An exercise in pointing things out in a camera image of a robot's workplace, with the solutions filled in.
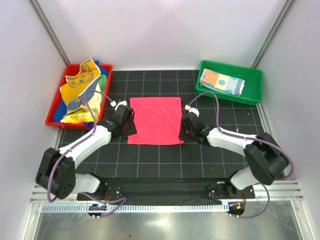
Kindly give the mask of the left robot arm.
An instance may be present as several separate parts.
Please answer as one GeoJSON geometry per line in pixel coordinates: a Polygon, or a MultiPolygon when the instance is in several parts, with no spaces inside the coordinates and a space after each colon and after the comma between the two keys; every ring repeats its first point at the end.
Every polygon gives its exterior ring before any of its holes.
{"type": "Polygon", "coordinates": [[[99,121],[85,135],[60,149],[48,148],[42,157],[35,182],[46,189],[47,200],[63,200],[71,194],[101,200],[108,191],[107,183],[94,173],[78,174],[77,167],[91,154],[122,136],[137,133],[135,112],[120,102],[108,118],[99,121]]]}

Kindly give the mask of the polka dot striped towel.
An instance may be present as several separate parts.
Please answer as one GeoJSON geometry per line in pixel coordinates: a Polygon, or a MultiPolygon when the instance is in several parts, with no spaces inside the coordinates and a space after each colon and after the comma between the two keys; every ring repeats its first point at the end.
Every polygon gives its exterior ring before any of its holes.
{"type": "Polygon", "coordinates": [[[245,80],[218,73],[207,68],[202,71],[199,83],[207,89],[233,96],[240,96],[245,87],[245,80]]]}

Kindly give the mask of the pink towel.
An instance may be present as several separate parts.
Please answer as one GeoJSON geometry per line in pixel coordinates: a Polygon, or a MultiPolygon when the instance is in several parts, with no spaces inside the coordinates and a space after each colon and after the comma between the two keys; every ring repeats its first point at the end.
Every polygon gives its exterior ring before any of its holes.
{"type": "Polygon", "coordinates": [[[179,139],[182,103],[179,97],[133,97],[136,134],[128,137],[130,145],[169,146],[183,144],[179,139]]]}

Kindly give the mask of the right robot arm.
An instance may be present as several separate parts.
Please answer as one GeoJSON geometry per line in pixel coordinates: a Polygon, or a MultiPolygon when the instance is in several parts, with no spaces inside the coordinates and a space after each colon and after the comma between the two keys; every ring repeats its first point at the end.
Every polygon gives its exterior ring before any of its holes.
{"type": "Polygon", "coordinates": [[[239,197],[245,188],[255,184],[270,186],[290,165],[289,157],[270,134],[240,134],[205,125],[192,111],[182,114],[179,139],[192,139],[200,145],[225,149],[246,158],[248,167],[234,172],[221,187],[230,198],[239,197]]]}

